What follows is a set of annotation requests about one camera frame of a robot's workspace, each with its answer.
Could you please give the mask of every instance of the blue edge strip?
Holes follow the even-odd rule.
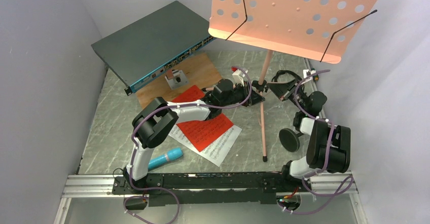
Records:
[[[160,67],[158,67],[158,68],[156,68],[155,70],[153,70],[151,73],[149,73],[148,75],[146,75],[145,77],[142,77],[142,78],[140,78],[140,80],[138,80],[138,81],[136,81],[136,82],[134,82],[129,88],[130,88],[130,90],[131,90],[131,92],[130,92],[130,90],[128,90],[129,92],[127,93],[128,95],[131,95],[132,93],[136,93],[139,89],[141,89],[142,87],[144,87],[145,85],[147,85],[148,83],[150,83],[151,81],[153,81],[153,80],[155,80],[156,78],[158,78],[159,76],[161,76],[161,75],[163,75],[164,73],[166,73],[166,70],[164,70],[162,73],[159,73],[158,75],[156,75],[155,77],[153,77],[153,78],[150,78],[155,72],[157,72],[157,71],[159,71],[161,68],[163,68],[163,67],[165,67],[166,65],[168,65],[169,63],[171,63],[171,62],[173,62],[174,60],[176,60],[177,61],[177,63],[175,64],[175,65],[177,65],[177,64],[179,64],[179,63],[181,63],[182,61],[184,61],[186,58],[188,58],[189,56],[191,56],[195,51],[198,51],[198,50],[200,50],[201,48],[203,48],[204,46],[206,46],[207,44],[209,44],[210,42],[212,42],[213,40],[215,40],[216,38],[214,38],[213,36],[208,36],[208,37],[206,37],[205,39],[203,39],[202,41],[200,41],[200,42],[198,42],[198,43],[196,43],[196,44],[194,44],[194,45],[192,45],[191,47],[189,47],[189,48],[187,48],[187,49],[185,49],[183,52],[181,52],[181,53],[179,53],[176,57],[174,57],[174,58],[172,58],[171,60],[169,60],[168,62],[166,62],[166,63],[164,63],[162,66],[160,66]],[[199,47],[199,48],[197,48],[195,51],[193,51],[193,52],[190,52],[188,55],[185,55],[184,56],[184,54],[186,53],[186,52],[188,52],[188,51],[190,51],[193,47],[195,47],[195,46],[197,46],[197,45],[199,45],[199,44],[201,44],[201,43],[203,43],[205,40],[207,40],[206,41],[206,43],[205,44],[203,44],[201,47]]]

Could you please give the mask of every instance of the white paper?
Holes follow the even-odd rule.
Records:
[[[179,143],[183,144],[190,150],[195,153],[201,155],[203,158],[209,160],[214,163],[218,167],[221,166],[221,163],[227,156],[227,153],[230,151],[237,137],[239,136],[241,128],[233,125],[229,130],[227,130],[223,135],[221,135],[218,139],[212,142],[208,147],[199,152],[193,144],[185,137],[180,128],[175,125],[169,133],[169,136],[177,140]]]

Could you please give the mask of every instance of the red paper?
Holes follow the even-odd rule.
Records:
[[[197,86],[192,86],[172,102],[191,102],[203,96],[204,93]],[[199,152],[233,127],[233,123],[224,114],[209,121],[189,121],[177,125]]]

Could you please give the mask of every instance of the perforated orange metal plate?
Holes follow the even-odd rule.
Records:
[[[368,14],[377,0],[244,1],[248,21],[229,40],[320,60],[332,33]],[[243,0],[212,0],[211,35],[225,39],[244,20]],[[336,33],[324,62],[341,60],[361,23]]]

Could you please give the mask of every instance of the black circular base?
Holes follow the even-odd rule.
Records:
[[[279,141],[281,141],[282,146],[289,152],[296,152],[300,147],[300,140],[291,129],[281,129],[279,132]]]

